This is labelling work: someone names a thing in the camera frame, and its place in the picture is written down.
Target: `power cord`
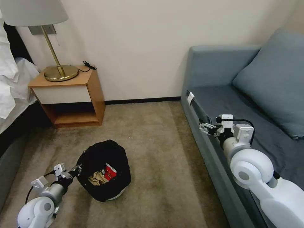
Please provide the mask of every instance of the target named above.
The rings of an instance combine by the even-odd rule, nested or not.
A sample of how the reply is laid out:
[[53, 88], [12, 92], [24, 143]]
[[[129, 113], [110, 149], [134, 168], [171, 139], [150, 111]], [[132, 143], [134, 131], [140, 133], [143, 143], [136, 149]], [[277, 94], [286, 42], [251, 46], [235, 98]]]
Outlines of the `power cord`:
[[[55, 171], [53, 170], [53, 171], [51, 171], [51, 172], [49, 172], [49, 173], [47, 173], [47, 174], [44, 174], [43, 176], [44, 176], [44, 177], [47, 177], [47, 176], [49, 176], [50, 174], [55, 174]], [[32, 186], [32, 187], [30, 188], [30, 190], [28, 191], [28, 194], [27, 194], [26, 199], [25, 199], [25, 204], [28, 203], [29, 194], [31, 193], [32, 190], [33, 190], [33, 186]]]
[[87, 71], [83, 71], [83, 70], [81, 70], [81, 69], [79, 69], [78, 68], [78, 70], [80, 70], [80, 71], [82, 71], [82, 72], [88, 72], [90, 69], [92, 69], [92, 70], [96, 70], [97, 68], [96, 67], [94, 67], [94, 66], [91, 66], [87, 61], [83, 61], [83, 64], [86, 66], [86, 67], [88, 67], [89, 69], [87, 70]]

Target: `lamp shade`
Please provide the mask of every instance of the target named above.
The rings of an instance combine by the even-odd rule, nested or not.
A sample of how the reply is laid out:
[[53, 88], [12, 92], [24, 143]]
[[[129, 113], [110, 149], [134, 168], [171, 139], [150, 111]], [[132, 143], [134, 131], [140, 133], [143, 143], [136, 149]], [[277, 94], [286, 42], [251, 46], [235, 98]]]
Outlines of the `lamp shade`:
[[0, 0], [4, 21], [12, 26], [39, 26], [64, 22], [68, 15], [60, 0]]

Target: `black trash bin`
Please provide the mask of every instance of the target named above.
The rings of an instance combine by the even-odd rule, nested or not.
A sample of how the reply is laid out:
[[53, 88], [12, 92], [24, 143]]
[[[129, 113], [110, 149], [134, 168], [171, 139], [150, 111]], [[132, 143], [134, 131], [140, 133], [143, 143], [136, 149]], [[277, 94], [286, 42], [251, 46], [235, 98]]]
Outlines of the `black trash bin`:
[[[106, 163], [111, 165], [117, 175], [109, 182], [94, 186], [88, 178], [94, 172], [105, 169]], [[84, 151], [77, 161], [81, 165], [81, 174], [77, 177], [80, 184], [96, 200], [105, 202], [122, 193], [131, 183], [130, 167], [126, 151], [112, 140], [96, 143]]]

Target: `black baseboard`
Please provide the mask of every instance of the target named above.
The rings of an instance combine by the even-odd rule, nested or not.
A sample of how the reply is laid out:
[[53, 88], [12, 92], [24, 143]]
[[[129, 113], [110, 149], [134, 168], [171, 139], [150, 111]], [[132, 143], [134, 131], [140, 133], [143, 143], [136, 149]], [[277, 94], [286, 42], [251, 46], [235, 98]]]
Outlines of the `black baseboard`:
[[132, 99], [132, 100], [112, 100], [112, 101], [105, 101], [105, 104], [106, 105], [118, 105], [118, 104], [179, 101], [179, 100], [181, 100], [181, 97], [147, 98], [147, 99]]

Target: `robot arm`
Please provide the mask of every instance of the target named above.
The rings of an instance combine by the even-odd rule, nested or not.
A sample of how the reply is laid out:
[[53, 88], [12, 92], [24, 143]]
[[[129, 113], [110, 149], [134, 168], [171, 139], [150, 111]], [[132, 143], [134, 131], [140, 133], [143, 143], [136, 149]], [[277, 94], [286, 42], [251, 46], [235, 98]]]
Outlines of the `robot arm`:
[[236, 183], [260, 200], [261, 209], [277, 228], [304, 227], [304, 191], [281, 178], [271, 160], [252, 149], [254, 128], [233, 124], [233, 115], [221, 115], [219, 125], [201, 123], [200, 130], [220, 140]]
[[50, 187], [47, 187], [48, 182], [44, 176], [34, 180], [31, 184], [39, 192], [39, 197], [26, 203], [20, 210], [17, 217], [18, 226], [20, 228], [49, 227], [56, 218], [59, 204], [68, 186], [80, 172], [81, 166], [66, 171], [64, 164], [58, 164], [54, 167], [56, 181]]

